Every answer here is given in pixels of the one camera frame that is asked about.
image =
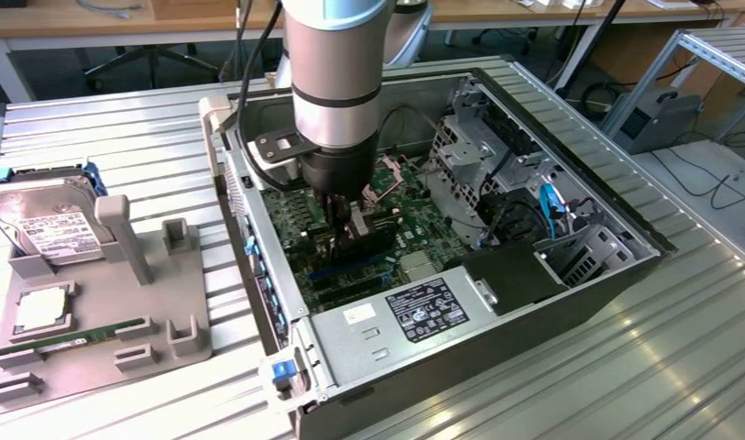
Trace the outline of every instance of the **green circuit board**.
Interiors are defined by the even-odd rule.
[[[443,270],[446,263],[467,252],[450,223],[446,222],[419,177],[422,171],[410,162],[400,160],[402,182],[364,214],[374,210],[398,208],[402,221],[396,227],[396,239],[390,250],[371,258],[347,264],[340,268],[315,269],[314,249],[300,245],[302,231],[326,228],[323,210],[310,189],[294,192],[266,190],[263,200],[270,212],[287,262],[296,278],[300,294],[314,313],[324,312],[346,303],[356,301],[411,282],[402,267],[402,257],[423,251],[435,271]],[[390,167],[380,161],[370,187],[379,196],[391,188],[396,179]]]

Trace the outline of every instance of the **metal bracket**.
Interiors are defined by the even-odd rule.
[[[260,158],[267,163],[282,162],[319,150],[319,147],[299,136],[292,126],[263,133],[255,138]]]

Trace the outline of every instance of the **sticker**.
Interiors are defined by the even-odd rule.
[[[367,302],[352,309],[347,309],[344,312],[344,321],[347,321],[348,325],[356,324],[360,321],[364,321],[370,318],[374,318],[374,308],[372,305]]]
[[[394,293],[386,301],[410,342],[419,342],[470,321],[442,278]]]
[[[19,221],[32,245],[47,259],[68,257],[100,249],[83,213],[47,215]]]

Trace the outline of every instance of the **chair wheel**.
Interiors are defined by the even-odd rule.
[[[87,78],[87,87],[92,92],[103,90],[103,80],[99,78]]]

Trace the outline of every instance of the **hard drive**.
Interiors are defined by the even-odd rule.
[[[81,167],[27,170],[0,182],[0,230],[20,256],[40,254],[53,265],[103,257],[113,241],[95,220],[95,199],[105,190]]]

